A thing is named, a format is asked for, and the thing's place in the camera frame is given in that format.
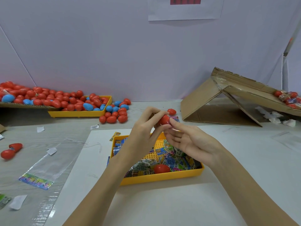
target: hand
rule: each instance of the hand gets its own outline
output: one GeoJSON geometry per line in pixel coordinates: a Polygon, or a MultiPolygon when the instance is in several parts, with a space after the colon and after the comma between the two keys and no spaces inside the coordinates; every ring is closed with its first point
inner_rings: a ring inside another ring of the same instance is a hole
{"type": "Polygon", "coordinates": [[[179,148],[192,158],[211,167],[217,161],[218,156],[226,151],[223,145],[215,138],[203,132],[197,126],[188,126],[170,119],[174,129],[166,129],[164,134],[167,141],[179,148]]]}
{"type": "Polygon", "coordinates": [[[119,156],[122,161],[128,162],[130,166],[146,156],[155,145],[159,135],[164,130],[171,128],[170,124],[161,126],[156,125],[158,121],[167,114],[169,114],[167,111],[159,110],[154,107],[147,107],[133,126],[128,139],[124,142],[121,150],[116,156],[119,156]],[[156,129],[152,135],[150,135],[151,129],[154,126],[156,126],[156,129]]]}

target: green packet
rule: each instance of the green packet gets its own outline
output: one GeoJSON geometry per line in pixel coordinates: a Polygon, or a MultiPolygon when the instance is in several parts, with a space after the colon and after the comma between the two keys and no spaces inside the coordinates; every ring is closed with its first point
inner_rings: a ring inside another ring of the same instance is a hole
{"type": "Polygon", "coordinates": [[[3,209],[10,200],[11,197],[6,196],[5,194],[0,194],[0,209],[3,209]]]}

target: yellow tray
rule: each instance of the yellow tray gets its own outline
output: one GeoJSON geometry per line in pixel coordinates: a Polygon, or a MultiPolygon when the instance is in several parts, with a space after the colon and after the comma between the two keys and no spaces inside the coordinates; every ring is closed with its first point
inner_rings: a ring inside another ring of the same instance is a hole
{"type": "MultiPolygon", "coordinates": [[[[115,141],[116,140],[123,140],[128,136],[115,136],[113,138],[113,144],[112,144],[112,151],[111,151],[111,157],[114,156],[114,147],[115,147],[115,141]]],[[[164,133],[161,133],[157,140],[162,140],[162,142],[157,141],[155,145],[155,149],[163,147],[163,140],[166,139],[164,136],[164,133]]],[[[158,155],[156,152],[152,152],[144,157],[144,159],[157,159],[158,155]]],[[[129,177],[122,179],[121,186],[125,185],[131,185],[131,184],[138,184],[138,183],[144,183],[144,182],[155,182],[155,181],[161,181],[161,180],[168,180],[168,179],[175,179],[175,178],[186,178],[186,177],[193,177],[193,176],[199,176],[204,170],[204,165],[201,163],[202,168],[201,169],[194,169],[194,170],[186,170],[186,171],[175,171],[175,172],[168,172],[168,173],[162,173],[162,174],[154,174],[154,175],[142,175],[137,177],[129,177]]]]}
{"type": "Polygon", "coordinates": [[[48,111],[51,117],[101,117],[105,114],[108,105],[112,104],[111,96],[100,96],[109,99],[103,111],[48,111]]]}

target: person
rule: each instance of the person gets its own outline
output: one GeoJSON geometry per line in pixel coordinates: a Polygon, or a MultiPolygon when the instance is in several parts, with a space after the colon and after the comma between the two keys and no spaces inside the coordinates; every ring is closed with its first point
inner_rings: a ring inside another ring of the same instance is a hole
{"type": "Polygon", "coordinates": [[[102,225],[126,172],[148,154],[162,132],[171,145],[203,162],[213,171],[247,225],[298,225],[219,141],[197,126],[184,125],[173,119],[170,119],[170,124],[158,126],[163,115],[168,115],[168,112],[154,107],[148,107],[142,113],[121,150],[111,158],[100,179],[63,226],[102,225]]]}

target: red picture on paper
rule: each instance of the red picture on paper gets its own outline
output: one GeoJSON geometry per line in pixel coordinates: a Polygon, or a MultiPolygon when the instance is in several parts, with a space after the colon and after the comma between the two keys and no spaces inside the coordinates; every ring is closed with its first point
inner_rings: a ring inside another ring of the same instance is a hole
{"type": "Polygon", "coordinates": [[[171,5],[193,5],[201,4],[201,0],[170,0],[171,5]]]}

